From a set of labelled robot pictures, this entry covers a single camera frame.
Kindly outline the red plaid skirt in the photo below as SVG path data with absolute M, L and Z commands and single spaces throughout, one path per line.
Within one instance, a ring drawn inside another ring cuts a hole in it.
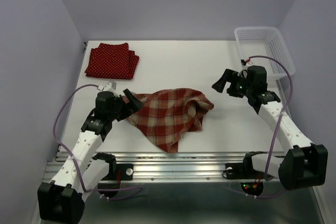
M 185 133 L 201 131 L 204 116 L 214 108 L 205 94 L 190 88 L 134 96 L 143 102 L 143 107 L 128 117 L 129 123 L 166 153 L 178 152 L 178 143 Z

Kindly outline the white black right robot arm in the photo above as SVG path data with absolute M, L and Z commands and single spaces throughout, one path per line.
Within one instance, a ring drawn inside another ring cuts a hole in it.
M 212 85 L 219 93 L 225 91 L 231 97 L 247 98 L 255 110 L 273 131 L 272 141 L 279 141 L 284 157 L 271 152 L 249 152 L 241 163 L 227 163 L 224 175 L 227 179 L 253 179 L 258 175 L 280 180 L 286 190 L 323 185 L 325 182 L 328 151 L 307 138 L 283 110 L 280 97 L 268 90 L 267 71 L 262 66 L 250 66 L 237 72 L 226 69 Z

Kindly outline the red polka dot skirt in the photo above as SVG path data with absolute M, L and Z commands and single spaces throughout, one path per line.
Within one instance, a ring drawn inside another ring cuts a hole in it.
M 128 43 L 111 45 L 100 43 L 92 48 L 86 77 L 113 80 L 131 80 L 134 77 L 140 57 L 129 49 Z

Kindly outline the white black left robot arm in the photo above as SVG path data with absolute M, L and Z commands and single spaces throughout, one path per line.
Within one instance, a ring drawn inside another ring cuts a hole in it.
M 68 153 L 60 170 L 37 190 L 39 215 L 42 220 L 57 223 L 79 223 L 85 203 L 92 193 L 111 200 L 112 193 L 121 191 L 120 186 L 101 188 L 103 178 L 121 178 L 114 155 L 98 153 L 114 121 L 122 121 L 140 111 L 143 103 L 131 91 L 123 95 L 101 90 L 95 106 L 86 117 L 73 149 L 59 142 Z

